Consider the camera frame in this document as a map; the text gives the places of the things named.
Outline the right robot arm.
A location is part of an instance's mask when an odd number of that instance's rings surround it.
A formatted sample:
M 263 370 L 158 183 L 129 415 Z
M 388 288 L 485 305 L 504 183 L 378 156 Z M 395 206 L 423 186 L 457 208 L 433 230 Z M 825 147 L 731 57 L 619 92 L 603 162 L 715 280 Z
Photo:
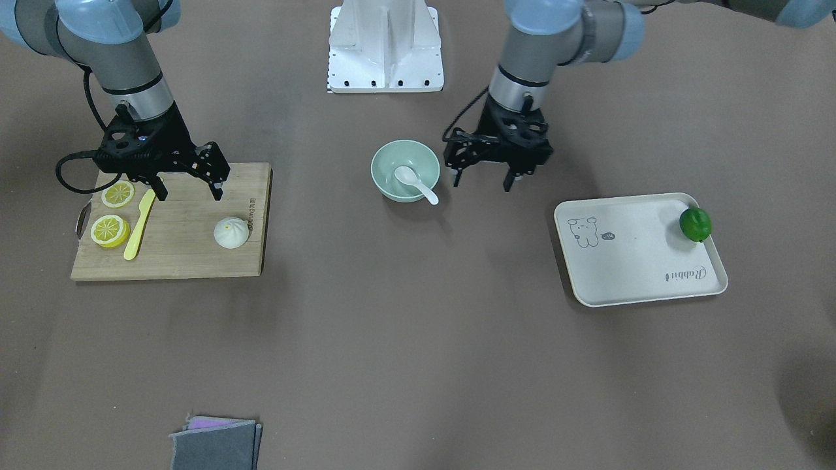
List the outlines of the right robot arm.
M 230 166 L 215 142 L 192 142 L 148 40 L 176 25 L 178 1 L 3 1 L 2 33 L 38 54 L 62 57 L 95 75 L 114 118 L 101 124 L 101 145 L 59 160 L 91 159 L 105 174 L 148 185 L 167 198 L 162 172 L 184 172 L 222 197 Z

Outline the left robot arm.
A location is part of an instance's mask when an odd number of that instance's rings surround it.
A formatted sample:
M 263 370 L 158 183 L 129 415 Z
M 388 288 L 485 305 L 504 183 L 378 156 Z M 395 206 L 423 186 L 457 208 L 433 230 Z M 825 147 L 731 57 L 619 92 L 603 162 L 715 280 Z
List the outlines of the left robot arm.
M 474 132 L 450 124 L 443 133 L 445 166 L 457 187 L 464 170 L 478 163 L 504 163 L 504 190 L 543 166 L 553 147 L 541 113 L 547 86 L 558 67 L 608 63 L 634 54 L 645 35 L 651 1 L 507 1 L 510 21 L 504 50 Z

